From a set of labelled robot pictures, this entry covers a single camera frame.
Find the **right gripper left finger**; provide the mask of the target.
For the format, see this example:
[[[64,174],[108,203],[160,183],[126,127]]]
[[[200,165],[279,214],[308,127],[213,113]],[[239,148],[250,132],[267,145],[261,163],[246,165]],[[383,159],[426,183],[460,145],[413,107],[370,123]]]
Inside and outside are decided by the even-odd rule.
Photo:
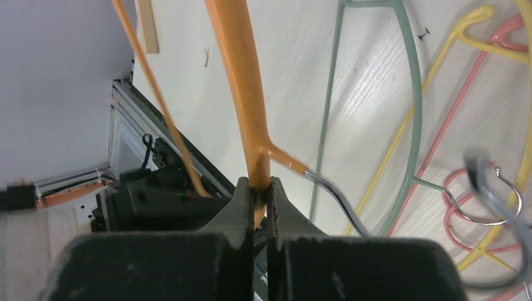
[[[198,231],[78,236],[59,254],[40,300],[253,300],[253,196],[241,177]]]

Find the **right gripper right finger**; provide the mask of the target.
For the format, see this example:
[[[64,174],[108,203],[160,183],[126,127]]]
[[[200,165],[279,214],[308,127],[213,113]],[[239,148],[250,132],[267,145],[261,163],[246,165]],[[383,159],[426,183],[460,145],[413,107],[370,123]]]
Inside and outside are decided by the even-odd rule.
[[[268,190],[270,300],[466,300],[450,256],[416,238],[329,236],[287,198]]]

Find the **orange hanger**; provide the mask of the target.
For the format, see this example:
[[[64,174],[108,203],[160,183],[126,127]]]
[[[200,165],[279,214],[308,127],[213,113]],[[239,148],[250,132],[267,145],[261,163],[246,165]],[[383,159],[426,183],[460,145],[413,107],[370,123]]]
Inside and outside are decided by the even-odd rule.
[[[270,161],[275,160],[318,183],[337,199],[353,228],[361,236],[369,236],[369,231],[336,186],[270,140],[260,68],[246,1],[206,1],[205,4],[224,62],[242,138],[248,180],[255,193],[254,226],[258,227],[265,216],[265,192],[271,183]]]

